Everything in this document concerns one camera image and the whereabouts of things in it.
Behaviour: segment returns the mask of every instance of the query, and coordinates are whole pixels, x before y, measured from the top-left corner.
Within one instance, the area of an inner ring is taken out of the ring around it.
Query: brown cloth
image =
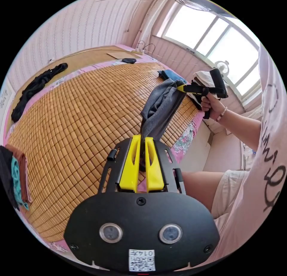
[[[20,186],[21,186],[21,198],[23,202],[31,203],[31,197],[28,190],[28,182],[26,178],[26,157],[23,152],[13,147],[12,145],[5,145],[5,147],[13,153],[13,156],[17,159],[19,164],[20,173]]]

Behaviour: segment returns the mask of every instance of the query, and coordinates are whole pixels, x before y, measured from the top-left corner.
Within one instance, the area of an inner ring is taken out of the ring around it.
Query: leg
[[[210,212],[223,172],[182,172],[186,194],[201,202]]]

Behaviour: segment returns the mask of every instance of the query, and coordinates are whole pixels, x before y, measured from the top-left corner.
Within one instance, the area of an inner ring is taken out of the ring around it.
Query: bamboo mat
[[[63,239],[73,209],[97,193],[110,150],[139,133],[140,112],[162,83],[160,69],[157,63],[125,64],[81,74],[48,92],[20,119],[8,143],[28,158],[33,203],[26,217],[44,240]],[[171,147],[197,112],[185,97],[162,141]]]

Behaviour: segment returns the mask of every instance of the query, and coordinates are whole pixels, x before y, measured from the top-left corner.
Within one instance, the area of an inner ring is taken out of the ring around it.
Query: power strip
[[[143,52],[135,51],[135,50],[132,50],[131,53],[132,54],[137,54],[137,55],[143,55],[144,54]]]

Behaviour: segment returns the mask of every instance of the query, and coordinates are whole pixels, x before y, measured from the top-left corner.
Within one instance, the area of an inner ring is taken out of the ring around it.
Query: person's arm
[[[216,120],[225,109],[224,105],[210,93],[207,97],[202,98],[201,106],[204,112],[209,109],[211,110],[210,117],[214,120]],[[257,151],[261,132],[260,121],[246,118],[227,110],[218,123],[228,129],[247,146]]]

